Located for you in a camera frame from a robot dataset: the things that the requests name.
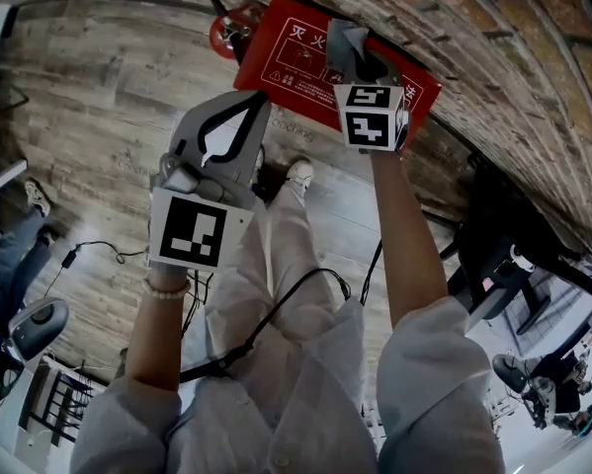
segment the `shoe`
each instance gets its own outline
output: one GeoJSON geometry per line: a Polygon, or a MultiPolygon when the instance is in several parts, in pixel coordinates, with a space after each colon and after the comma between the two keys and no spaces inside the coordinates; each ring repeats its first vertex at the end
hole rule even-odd
{"type": "Polygon", "coordinates": [[[265,148],[261,145],[260,149],[258,150],[258,154],[256,155],[256,163],[254,163],[254,172],[252,172],[252,178],[249,180],[249,187],[253,187],[254,185],[258,184],[258,175],[260,173],[260,169],[263,168],[265,164],[265,148]]]}
{"type": "Polygon", "coordinates": [[[308,160],[297,160],[287,171],[287,183],[301,197],[313,181],[313,166],[308,160]]]}
{"type": "Polygon", "coordinates": [[[49,226],[44,226],[39,230],[37,239],[43,241],[49,248],[54,245],[58,239],[58,234],[49,226]]]}
{"type": "Polygon", "coordinates": [[[43,217],[47,217],[51,211],[51,204],[41,185],[34,179],[26,181],[26,194],[28,194],[28,207],[35,205],[41,210],[43,217]]]}

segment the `white sleeve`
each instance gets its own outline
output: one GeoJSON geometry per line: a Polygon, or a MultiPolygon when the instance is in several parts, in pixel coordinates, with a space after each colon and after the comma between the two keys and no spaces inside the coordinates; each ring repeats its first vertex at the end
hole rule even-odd
{"type": "Polygon", "coordinates": [[[166,436],[180,410],[175,392],[126,377],[115,380],[85,410],[70,472],[164,472],[166,436]]]}
{"type": "Polygon", "coordinates": [[[482,404],[491,367],[465,337],[467,323],[466,310],[447,297],[396,325],[377,377],[387,437],[380,472],[504,472],[482,404]]]}

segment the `white shirt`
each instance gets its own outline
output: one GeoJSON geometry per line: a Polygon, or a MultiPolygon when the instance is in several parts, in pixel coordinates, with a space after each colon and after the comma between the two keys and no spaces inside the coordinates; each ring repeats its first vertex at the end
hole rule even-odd
{"type": "Polygon", "coordinates": [[[387,439],[377,458],[355,388],[342,382],[349,365],[329,364],[343,348],[352,356],[355,304],[344,304],[314,343],[269,329],[234,378],[201,380],[181,416],[176,393],[114,381],[87,408],[72,472],[504,472],[481,401],[490,365],[465,337],[468,314],[451,297],[406,315],[383,350],[378,403],[387,439]],[[280,365],[268,372],[271,360],[280,365]]]}

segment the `pearl bracelet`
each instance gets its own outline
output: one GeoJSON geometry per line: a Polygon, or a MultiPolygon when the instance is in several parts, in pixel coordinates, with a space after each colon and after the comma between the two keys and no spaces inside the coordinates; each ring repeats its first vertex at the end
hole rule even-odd
{"type": "Polygon", "coordinates": [[[184,284],[184,287],[179,291],[160,291],[152,287],[146,277],[141,280],[141,287],[144,292],[153,298],[158,298],[159,300],[177,300],[179,298],[184,298],[191,286],[192,283],[186,279],[186,284],[184,284]]]}

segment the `red fire extinguisher box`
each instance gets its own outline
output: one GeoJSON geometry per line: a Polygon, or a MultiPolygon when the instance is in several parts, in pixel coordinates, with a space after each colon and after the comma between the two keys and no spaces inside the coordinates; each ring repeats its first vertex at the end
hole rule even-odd
{"type": "MultiPolygon", "coordinates": [[[[343,84],[343,75],[326,67],[326,31],[330,20],[331,16],[293,0],[272,0],[245,53],[234,88],[263,90],[272,103],[341,129],[333,85],[343,84]]],[[[367,38],[365,48],[383,54],[401,72],[412,113],[408,134],[411,139],[429,113],[441,85],[373,37],[367,38]]]]}

